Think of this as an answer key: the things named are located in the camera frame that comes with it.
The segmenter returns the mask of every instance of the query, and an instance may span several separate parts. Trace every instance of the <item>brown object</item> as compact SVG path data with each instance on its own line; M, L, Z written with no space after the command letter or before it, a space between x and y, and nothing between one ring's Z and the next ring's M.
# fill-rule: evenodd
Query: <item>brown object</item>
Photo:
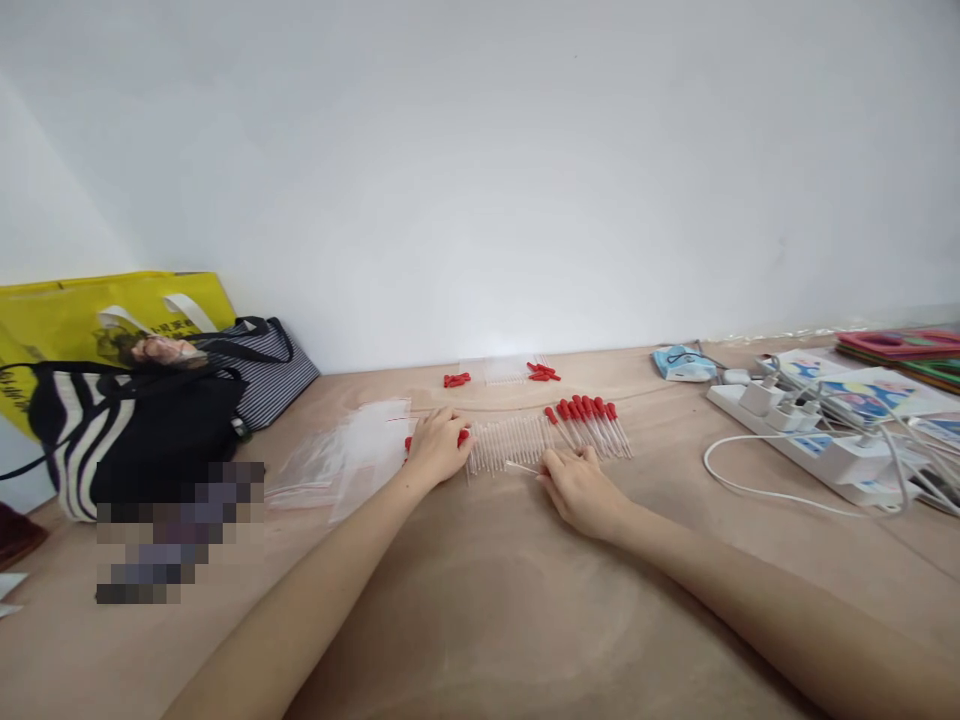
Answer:
M47 531L30 518L0 503L0 572L36 550L47 535Z
M798 345L704 351L751 367L761 351ZM804 577L960 661L960 522L923 505L877 523L730 492L701 457L711 442L743 428L704 399L706 385L663 381L650 353L563 358L564 394L617 404L635 457L604 464L614 482L656 512ZM422 413L448 402L436 378L453 367L321 377L241 449L241 459L265 461L269 484L307 433L333 428L362 403L409 396ZM558 397L544 383L493 390L467 385L458 407L491 421L539 413ZM713 462L752 487L851 507L762 442L727 446ZM58 512L52 505L42 515ZM207 579L198 572L179 605L137 607L94 604L103 562L96 529L54 520L50 541L18 568L33 573L26 607L0 623L4 648L30 649L0 653L4 719L160 717L251 605L322 536L328 515L268 513L265 550L251 553L240 572ZM267 672L268 658L260 662ZM458 476L413 513L288 717L820 715L687 593L578 537L532 478L498 474L477 476L470 487Z

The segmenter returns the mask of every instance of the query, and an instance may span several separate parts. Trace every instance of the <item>power strip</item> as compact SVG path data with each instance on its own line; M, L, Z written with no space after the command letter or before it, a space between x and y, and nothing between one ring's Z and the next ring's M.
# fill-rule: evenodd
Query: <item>power strip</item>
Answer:
M740 407L745 391L743 385L714 385L707 392L707 400L755 435L779 435L766 442L854 505L898 506L903 501L885 442L861 448L856 437L834 438L824 433L792 438L797 433L778 432L762 417ZM921 494L913 485L907 485L907 492L911 498Z

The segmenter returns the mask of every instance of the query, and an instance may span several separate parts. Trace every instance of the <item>black bag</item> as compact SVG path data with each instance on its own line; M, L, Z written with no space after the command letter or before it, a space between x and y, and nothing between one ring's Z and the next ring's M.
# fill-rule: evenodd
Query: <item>black bag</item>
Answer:
M233 420L247 383L235 370L125 370L90 362L42 362L30 427L60 506L72 520L96 521L97 505L189 501L207 464L233 457Z
M237 318L223 332L184 338L209 355L210 364L234 368L249 383L239 415L251 430L269 427L320 376L277 318Z

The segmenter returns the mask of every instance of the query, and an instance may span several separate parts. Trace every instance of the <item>white handle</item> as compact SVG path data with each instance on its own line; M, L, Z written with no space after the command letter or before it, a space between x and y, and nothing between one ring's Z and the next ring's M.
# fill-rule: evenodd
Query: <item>white handle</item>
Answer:
M142 330L148 335L153 334L153 331L150 328L144 327L143 325L141 325L139 322L136 321L136 319L134 319L133 315L128 313L119 305L111 305L108 308L104 308L103 310L97 313L97 319L100 321L100 327L103 327L103 328L123 327L123 325L121 325L119 321L126 320L128 323L133 325L138 330Z
M197 305L189 296L183 293L167 295L163 298L163 304L170 312L178 312L187 316L187 318L200 332L216 332L217 326L213 324L203 309Z

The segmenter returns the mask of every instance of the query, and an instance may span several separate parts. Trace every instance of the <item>white wall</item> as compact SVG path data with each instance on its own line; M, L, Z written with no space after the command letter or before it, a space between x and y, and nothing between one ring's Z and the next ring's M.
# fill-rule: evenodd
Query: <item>white wall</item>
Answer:
M0 242L0 285L127 272L137 266L132 246L121 242L100 216L2 75ZM39 455L35 442L0 417L0 474ZM19 512L52 496L43 467L0 482L0 501Z
M0 12L111 227L325 372L960 302L953 0Z

